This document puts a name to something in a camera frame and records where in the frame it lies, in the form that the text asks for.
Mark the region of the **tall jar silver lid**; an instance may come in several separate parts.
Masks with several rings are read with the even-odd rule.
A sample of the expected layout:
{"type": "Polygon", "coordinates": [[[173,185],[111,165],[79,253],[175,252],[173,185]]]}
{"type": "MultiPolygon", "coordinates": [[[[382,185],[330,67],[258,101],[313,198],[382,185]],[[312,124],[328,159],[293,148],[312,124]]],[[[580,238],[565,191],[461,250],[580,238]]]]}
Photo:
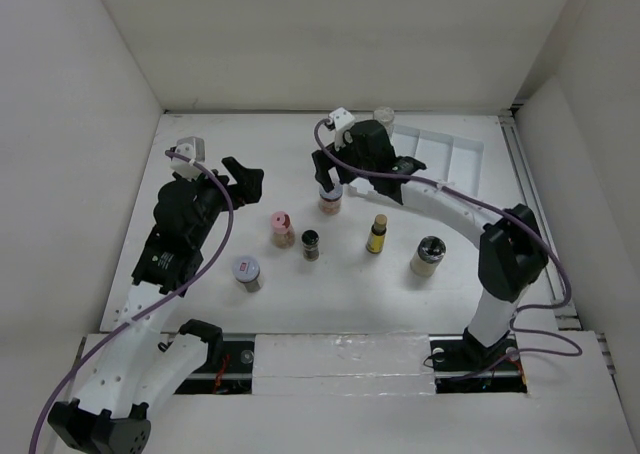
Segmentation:
{"type": "Polygon", "coordinates": [[[374,110],[373,118],[378,121],[391,136],[394,129],[395,111],[388,106],[381,106],[374,110]]]}

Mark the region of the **yellow bottle cork cap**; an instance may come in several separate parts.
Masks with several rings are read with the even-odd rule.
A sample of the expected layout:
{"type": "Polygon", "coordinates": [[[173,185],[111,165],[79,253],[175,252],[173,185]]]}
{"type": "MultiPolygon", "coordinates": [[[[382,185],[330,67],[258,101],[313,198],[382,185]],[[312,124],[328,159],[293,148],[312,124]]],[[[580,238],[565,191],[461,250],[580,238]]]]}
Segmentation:
{"type": "Polygon", "coordinates": [[[372,254],[380,254],[382,252],[387,232],[387,223],[388,219],[386,215],[377,214],[375,216],[366,244],[368,252],[372,254]]]}

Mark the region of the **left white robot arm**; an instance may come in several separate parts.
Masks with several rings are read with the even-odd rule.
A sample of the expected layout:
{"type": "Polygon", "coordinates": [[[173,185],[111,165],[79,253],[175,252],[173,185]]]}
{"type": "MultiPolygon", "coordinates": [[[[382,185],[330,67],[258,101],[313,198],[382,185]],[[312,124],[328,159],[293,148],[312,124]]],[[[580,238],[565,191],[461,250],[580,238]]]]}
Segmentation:
{"type": "Polygon", "coordinates": [[[151,418],[194,371],[224,359],[223,332],[190,319],[166,347],[167,320],[188,288],[213,265],[202,247],[221,213],[262,197],[264,172],[226,157],[220,175],[200,162],[171,154],[173,179],[158,192],[154,225],[132,273],[132,285],[116,326],[92,350],[97,359],[87,382],[68,401],[55,400],[47,422],[81,453],[141,453],[151,418]]]}

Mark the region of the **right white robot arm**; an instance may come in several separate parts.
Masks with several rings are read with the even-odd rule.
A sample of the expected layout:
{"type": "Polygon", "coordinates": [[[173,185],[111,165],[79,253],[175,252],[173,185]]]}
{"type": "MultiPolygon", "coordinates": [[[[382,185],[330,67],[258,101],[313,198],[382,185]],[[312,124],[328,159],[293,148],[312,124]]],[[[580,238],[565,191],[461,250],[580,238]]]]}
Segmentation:
{"type": "Polygon", "coordinates": [[[533,212],[523,204],[499,209],[421,177],[425,164],[397,155],[376,120],[323,118],[314,128],[334,134],[332,143],[321,144],[312,155],[322,188],[332,188],[332,171],[342,184],[365,179],[377,194],[444,223],[473,244],[483,291],[456,351],[463,365],[455,378],[479,377],[505,362],[510,356],[506,340],[525,308],[521,300],[550,257],[533,212]]]}

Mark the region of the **pink lid spice bottle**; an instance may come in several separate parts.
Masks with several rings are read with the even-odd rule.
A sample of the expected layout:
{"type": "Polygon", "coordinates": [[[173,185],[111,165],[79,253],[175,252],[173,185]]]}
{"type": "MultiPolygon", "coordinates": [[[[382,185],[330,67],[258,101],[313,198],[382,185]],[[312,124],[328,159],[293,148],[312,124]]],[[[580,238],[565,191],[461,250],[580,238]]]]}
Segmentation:
{"type": "Polygon", "coordinates": [[[271,216],[272,242],[281,249],[290,248],[295,243],[295,232],[290,216],[284,211],[278,211],[271,216]]]}

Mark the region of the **small black pepper grinder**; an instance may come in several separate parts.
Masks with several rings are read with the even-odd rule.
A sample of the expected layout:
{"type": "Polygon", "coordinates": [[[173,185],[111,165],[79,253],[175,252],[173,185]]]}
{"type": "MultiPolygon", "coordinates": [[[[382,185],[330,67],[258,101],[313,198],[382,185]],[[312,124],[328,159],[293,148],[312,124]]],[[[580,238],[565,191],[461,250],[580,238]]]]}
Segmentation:
{"type": "Polygon", "coordinates": [[[312,229],[305,230],[301,235],[303,257],[312,262],[319,258],[319,234],[312,229]]]}

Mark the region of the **dark jar white lid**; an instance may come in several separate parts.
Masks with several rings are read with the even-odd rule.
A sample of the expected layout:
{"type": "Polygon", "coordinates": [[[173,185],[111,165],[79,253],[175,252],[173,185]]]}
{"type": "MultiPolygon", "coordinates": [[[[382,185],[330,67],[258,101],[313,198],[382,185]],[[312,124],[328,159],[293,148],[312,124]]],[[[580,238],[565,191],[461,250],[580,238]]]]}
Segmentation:
{"type": "Polygon", "coordinates": [[[235,259],[232,266],[235,280],[248,292],[258,292],[263,286],[262,271],[257,259],[244,255],[235,259]]]}

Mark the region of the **white divided tray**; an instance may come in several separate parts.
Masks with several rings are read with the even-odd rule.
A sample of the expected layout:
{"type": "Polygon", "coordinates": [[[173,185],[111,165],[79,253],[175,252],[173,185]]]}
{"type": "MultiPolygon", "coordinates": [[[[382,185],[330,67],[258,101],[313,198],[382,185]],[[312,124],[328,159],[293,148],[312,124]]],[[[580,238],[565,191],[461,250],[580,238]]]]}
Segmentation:
{"type": "Polygon", "coordinates": [[[398,155],[427,166],[420,176],[451,184],[466,195],[478,195],[484,155],[481,141],[398,124],[390,140],[398,155]]]}

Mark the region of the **jar black lid beige contents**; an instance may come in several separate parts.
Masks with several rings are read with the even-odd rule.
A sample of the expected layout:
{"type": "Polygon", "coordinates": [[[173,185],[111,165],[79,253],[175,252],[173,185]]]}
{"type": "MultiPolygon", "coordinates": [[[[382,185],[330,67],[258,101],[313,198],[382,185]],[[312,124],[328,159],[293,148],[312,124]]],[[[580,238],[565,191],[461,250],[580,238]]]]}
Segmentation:
{"type": "Polygon", "coordinates": [[[445,243],[436,236],[424,237],[410,261],[412,272],[420,277],[431,277],[446,254],[445,243]]]}

